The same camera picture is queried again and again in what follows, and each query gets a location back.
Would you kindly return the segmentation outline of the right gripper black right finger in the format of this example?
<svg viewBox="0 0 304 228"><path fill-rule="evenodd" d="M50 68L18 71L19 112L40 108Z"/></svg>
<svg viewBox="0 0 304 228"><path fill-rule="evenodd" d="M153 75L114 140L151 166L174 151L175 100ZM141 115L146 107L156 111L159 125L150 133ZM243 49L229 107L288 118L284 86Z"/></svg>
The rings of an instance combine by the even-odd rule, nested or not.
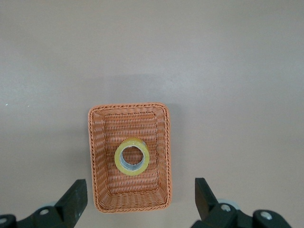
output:
<svg viewBox="0 0 304 228"><path fill-rule="evenodd" d="M219 203L204 178L195 179L195 203L200 215L193 228L250 228L252 218L232 204Z"/></svg>

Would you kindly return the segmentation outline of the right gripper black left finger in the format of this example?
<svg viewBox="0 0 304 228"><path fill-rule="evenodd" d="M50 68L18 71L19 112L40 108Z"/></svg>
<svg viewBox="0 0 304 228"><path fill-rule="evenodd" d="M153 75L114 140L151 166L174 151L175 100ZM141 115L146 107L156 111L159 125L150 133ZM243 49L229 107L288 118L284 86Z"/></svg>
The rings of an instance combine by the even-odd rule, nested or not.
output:
<svg viewBox="0 0 304 228"><path fill-rule="evenodd" d="M73 228L87 206L85 179L76 180L54 206L45 206L17 222L18 228Z"/></svg>

